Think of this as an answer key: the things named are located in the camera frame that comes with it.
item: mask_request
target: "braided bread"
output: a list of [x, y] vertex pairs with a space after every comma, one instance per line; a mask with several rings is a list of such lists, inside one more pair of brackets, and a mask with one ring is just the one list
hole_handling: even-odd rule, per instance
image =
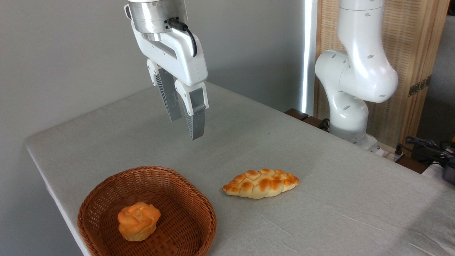
[[299, 182], [294, 175], [279, 169], [250, 170], [235, 177], [222, 190], [228, 195], [261, 199], [293, 189]]
[[161, 213], [143, 202], [123, 208], [118, 214], [118, 230], [128, 241], [142, 241], [157, 229]]

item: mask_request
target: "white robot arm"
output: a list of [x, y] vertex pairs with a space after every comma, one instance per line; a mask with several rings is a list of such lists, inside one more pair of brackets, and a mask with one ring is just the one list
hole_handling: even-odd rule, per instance
[[330, 133], [372, 152], [377, 140], [366, 134], [368, 108], [381, 103], [398, 85], [381, 38], [385, 0], [340, 0], [338, 37], [346, 51], [329, 50], [316, 61], [330, 107]]
[[148, 57], [152, 84], [158, 85], [169, 118], [182, 117], [178, 93], [191, 139], [202, 136], [208, 108], [207, 66], [198, 37], [185, 24], [184, 0], [129, 0], [125, 14], [139, 48]]

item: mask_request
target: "gray wall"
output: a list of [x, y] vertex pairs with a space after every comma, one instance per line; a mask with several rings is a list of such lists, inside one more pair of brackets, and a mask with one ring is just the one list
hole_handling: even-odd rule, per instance
[[[23, 142], [151, 86], [125, 3], [0, 1], [0, 255], [81, 254]], [[298, 108], [302, 5], [187, 0], [208, 81]]]
[[439, 143], [446, 140], [447, 135], [453, 131], [455, 131], [455, 16], [447, 16], [417, 136]]

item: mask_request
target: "round pastry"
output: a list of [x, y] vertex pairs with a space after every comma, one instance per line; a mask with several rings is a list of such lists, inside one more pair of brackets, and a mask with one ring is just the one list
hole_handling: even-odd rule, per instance
[[144, 202], [123, 208], [118, 214], [118, 230], [128, 241], [142, 241], [157, 229], [160, 211]]
[[279, 169], [250, 170], [235, 177], [222, 190], [228, 195], [261, 199], [293, 189], [299, 182], [294, 175]]

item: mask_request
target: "brown woven basket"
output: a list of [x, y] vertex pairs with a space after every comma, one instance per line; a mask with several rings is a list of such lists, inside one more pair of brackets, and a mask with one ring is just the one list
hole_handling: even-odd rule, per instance
[[[117, 215], [138, 201], [161, 211], [156, 231], [140, 242], [125, 240]], [[97, 185], [79, 209], [77, 226], [92, 255], [202, 256], [215, 236], [217, 219], [208, 199], [177, 172], [142, 166]]]

